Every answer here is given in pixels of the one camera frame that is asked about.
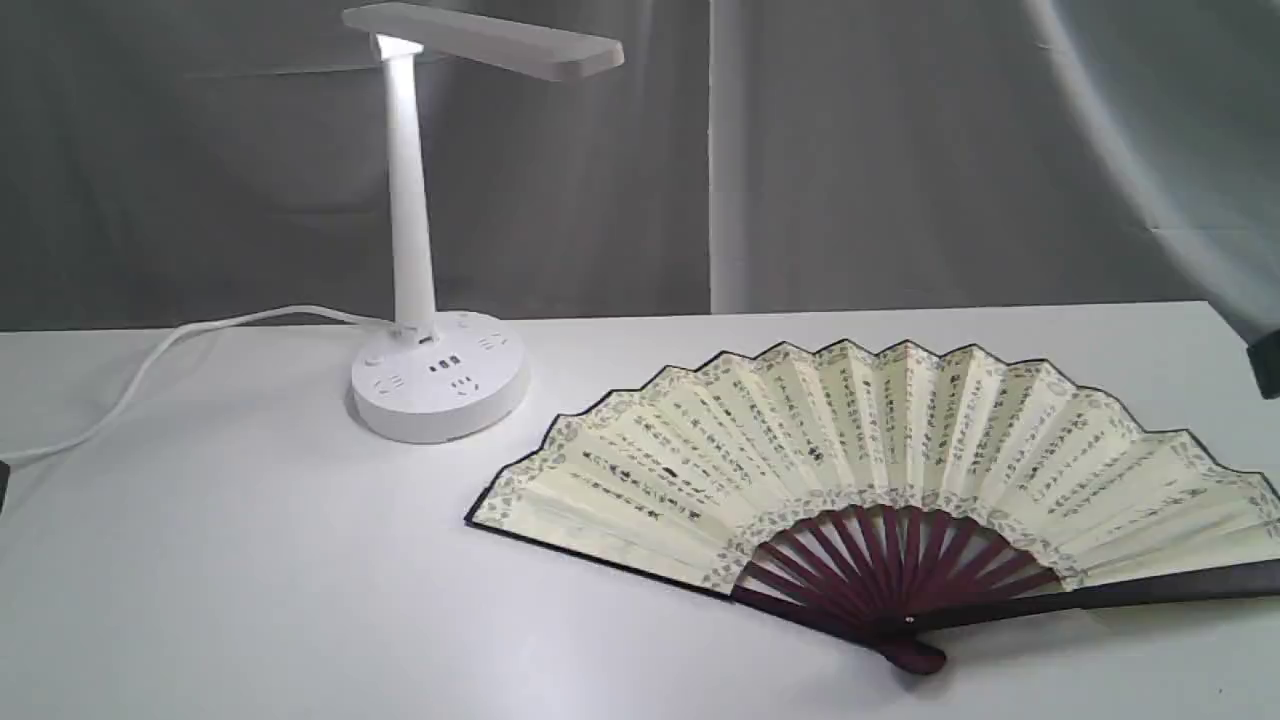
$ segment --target lamp base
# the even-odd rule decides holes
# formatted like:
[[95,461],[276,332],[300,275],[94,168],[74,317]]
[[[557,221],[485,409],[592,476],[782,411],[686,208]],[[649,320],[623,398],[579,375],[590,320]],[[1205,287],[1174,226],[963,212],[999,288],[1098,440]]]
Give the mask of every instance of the lamp base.
[[399,442],[447,442],[486,428],[520,405],[529,364],[520,338],[479,313],[438,313],[435,337],[370,341],[351,365],[361,419]]

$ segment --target fan rib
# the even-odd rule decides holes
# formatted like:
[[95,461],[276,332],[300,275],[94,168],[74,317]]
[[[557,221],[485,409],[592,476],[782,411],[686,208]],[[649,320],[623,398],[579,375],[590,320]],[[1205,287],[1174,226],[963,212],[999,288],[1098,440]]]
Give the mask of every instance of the fan rib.
[[1033,565],[1034,562],[1034,555],[1029,552],[1019,552],[982,575],[978,575],[974,580],[973,589],[977,593],[986,593],[987,591],[995,589],[1001,582],[1014,577],[1015,573]]
[[890,597],[895,603],[902,602],[902,543],[897,534],[897,510],[884,506],[881,510],[884,521],[884,552],[888,555]]
[[769,585],[771,588],[778,591],[780,593],[787,596],[788,598],[799,602],[800,605],[808,607],[823,609],[832,615],[855,623],[858,625],[863,624],[861,616],[856,612],[850,612],[847,607],[838,602],[838,598],[823,594],[822,592],[788,580],[782,575],[778,575],[773,570],[769,570],[764,565],[755,562],[754,560],[746,564],[745,571],[754,579]]
[[1057,580],[1057,574],[1052,570],[1039,570],[1025,578],[1019,578],[1011,580],[1002,585],[996,585],[995,588],[984,592],[980,597],[983,602],[991,602],[996,600],[1007,600],[1010,597],[1018,597],[1023,593],[1032,592],[1033,589],[1044,587],[1052,582]]
[[[831,521],[838,523],[840,519],[835,518]],[[847,587],[851,593],[858,596],[863,607],[867,609],[868,616],[872,615],[872,610],[876,607],[877,601],[874,592],[867,587],[865,574],[859,573],[849,559],[845,557],[845,553],[836,547],[836,543],[831,541],[831,536],[828,536],[827,530],[823,529],[822,523],[817,519],[808,520],[806,523],[809,533],[818,541],[822,550],[835,562],[836,569],[845,577],[845,587]]]
[[952,578],[943,580],[937,585],[937,589],[929,593],[929,606],[950,605],[955,598],[970,594],[979,573],[986,570],[1007,548],[1009,543],[1005,542],[1005,538],[993,537],[987,547],[978,551]]
[[849,557],[854,561],[858,568],[859,575],[863,578],[863,587],[874,598],[873,607],[884,607],[888,603],[887,596],[879,588],[879,583],[876,582],[876,570],[872,568],[870,560],[867,557],[863,547],[858,544],[854,539],[852,532],[849,529],[849,523],[845,518],[836,515],[833,518],[832,527],[836,528],[836,534],[840,536],[840,542],[844,543],[845,550],[849,551]]
[[906,550],[902,552],[902,585],[899,593],[899,602],[906,603],[910,598],[911,585],[915,584],[916,571],[920,566],[920,520],[924,512],[919,507],[905,507],[906,515]]
[[[767,542],[760,546],[765,553],[777,560],[788,573],[791,573],[796,579],[808,584],[808,587],[820,591],[826,597],[829,597],[833,602],[838,603],[854,615],[859,614],[859,607],[850,598],[849,593],[845,592],[845,583],[838,579],[832,579],[829,577],[823,577],[814,570],[809,570],[800,561],[791,557],[782,548],[777,547],[772,542]],[[831,571],[826,565],[819,564],[820,568],[826,569],[827,573]]]
[[805,546],[804,541],[799,537],[788,538],[787,548],[800,556],[800,560],[806,562],[818,575],[822,577],[824,583],[840,588],[841,594],[844,594],[850,602],[858,606],[859,612],[864,615],[870,615],[872,605],[867,603],[864,598],[854,592],[858,585],[850,583],[847,578],[836,568],[832,568],[828,562],[823,561],[814,551]]
[[891,585],[888,580],[888,562],[884,559],[884,547],[876,533],[876,525],[872,523],[870,515],[867,514],[865,507],[855,505],[854,518],[858,520],[858,529],[861,532],[863,542],[867,543],[867,557],[870,560],[872,577],[879,587],[881,597],[884,598],[884,603],[881,606],[881,610],[891,610],[893,602],[893,585]]
[[913,593],[913,600],[908,605],[909,612],[919,612],[922,606],[936,605],[932,598],[940,588],[946,585],[947,579],[951,578],[952,573],[955,573],[964,548],[969,546],[969,538],[972,538],[973,533],[978,529],[978,523],[965,519],[957,521],[954,528],[955,533],[951,536],[951,539],[947,541],[947,547],[942,551],[942,556],[938,557],[938,561],[931,569],[931,573],[923,578],[923,584],[915,589],[915,593]]
[[942,543],[947,537],[947,521],[951,520],[951,516],[941,510],[934,510],[931,515],[929,542],[924,546],[924,555],[920,557],[919,574],[909,589],[909,594],[911,597],[914,597],[916,592],[928,587],[929,579],[933,577],[933,569],[937,566],[938,559],[942,556]]

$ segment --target white table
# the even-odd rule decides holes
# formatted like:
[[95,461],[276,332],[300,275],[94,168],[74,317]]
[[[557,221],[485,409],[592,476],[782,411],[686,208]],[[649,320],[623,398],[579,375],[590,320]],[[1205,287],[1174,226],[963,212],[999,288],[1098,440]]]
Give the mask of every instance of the white table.
[[[468,529],[557,411],[778,340],[1048,356],[1152,428],[1280,478],[1280,402],[1204,304],[517,323],[525,405],[436,447],[344,404],[352,328],[233,329],[166,356],[122,421],[14,474],[0,717],[1260,717],[1280,601],[1068,612],[940,634],[942,674]],[[0,447],[95,419],[154,332],[0,336]]]

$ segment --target gray curtain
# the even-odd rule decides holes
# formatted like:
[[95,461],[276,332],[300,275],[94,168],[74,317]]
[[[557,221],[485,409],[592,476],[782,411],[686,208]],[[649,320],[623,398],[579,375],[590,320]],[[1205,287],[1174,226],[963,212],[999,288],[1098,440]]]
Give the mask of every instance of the gray curtain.
[[1032,0],[1075,117],[1179,270],[1280,328],[1280,3]]
[[[6,4],[0,329],[389,316],[381,76],[339,20],[358,4]],[[707,4],[434,4],[627,54],[572,85],[420,59],[442,306],[707,311]]]
[[[1194,223],[1162,227],[1126,191],[1047,9]],[[1274,10],[713,0],[713,309],[1211,297],[1254,333],[1231,297],[1253,273],[1253,315],[1280,310]],[[1174,234],[1213,224],[1176,251]]]

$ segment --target lamp head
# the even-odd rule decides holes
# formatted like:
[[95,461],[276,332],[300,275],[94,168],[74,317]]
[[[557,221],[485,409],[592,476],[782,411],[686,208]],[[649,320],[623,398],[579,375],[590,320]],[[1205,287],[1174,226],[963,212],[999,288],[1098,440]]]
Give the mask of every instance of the lamp head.
[[352,8],[342,13],[342,22],[376,35],[384,60],[425,46],[541,79],[566,81],[614,68],[623,59],[622,44],[609,37],[404,3]]

